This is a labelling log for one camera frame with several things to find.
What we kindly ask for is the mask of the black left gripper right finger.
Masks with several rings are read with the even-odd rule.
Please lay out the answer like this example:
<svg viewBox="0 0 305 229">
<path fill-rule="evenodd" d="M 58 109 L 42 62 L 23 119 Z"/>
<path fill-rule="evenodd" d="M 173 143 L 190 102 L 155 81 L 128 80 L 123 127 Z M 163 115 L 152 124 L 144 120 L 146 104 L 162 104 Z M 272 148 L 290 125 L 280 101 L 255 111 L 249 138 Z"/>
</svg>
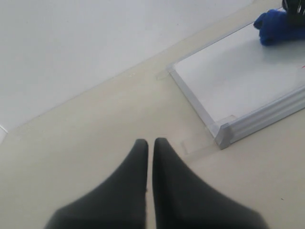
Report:
<svg viewBox="0 0 305 229">
<path fill-rule="evenodd" d="M 201 180 L 166 138 L 153 150 L 153 199 L 158 229 L 265 229 L 261 215 Z"/>
</svg>

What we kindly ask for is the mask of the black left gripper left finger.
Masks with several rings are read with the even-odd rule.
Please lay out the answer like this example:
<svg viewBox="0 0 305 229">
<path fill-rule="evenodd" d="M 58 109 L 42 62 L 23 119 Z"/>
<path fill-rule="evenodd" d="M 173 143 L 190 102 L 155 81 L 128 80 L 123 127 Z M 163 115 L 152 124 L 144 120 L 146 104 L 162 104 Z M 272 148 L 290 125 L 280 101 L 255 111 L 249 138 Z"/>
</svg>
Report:
<svg viewBox="0 0 305 229">
<path fill-rule="evenodd" d="M 94 190 L 58 209 L 47 229 L 144 229 L 148 143 L 137 139 L 120 166 Z"/>
</svg>

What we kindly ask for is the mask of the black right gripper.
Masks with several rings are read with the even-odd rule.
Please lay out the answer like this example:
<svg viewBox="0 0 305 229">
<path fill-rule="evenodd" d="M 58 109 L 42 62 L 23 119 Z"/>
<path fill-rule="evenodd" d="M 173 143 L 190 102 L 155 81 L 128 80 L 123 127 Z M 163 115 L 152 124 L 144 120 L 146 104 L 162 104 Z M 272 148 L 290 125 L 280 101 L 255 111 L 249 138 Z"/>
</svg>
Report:
<svg viewBox="0 0 305 229">
<path fill-rule="evenodd" d="M 290 24 L 305 24 L 305 0 L 282 0 L 282 7 Z"/>
</svg>

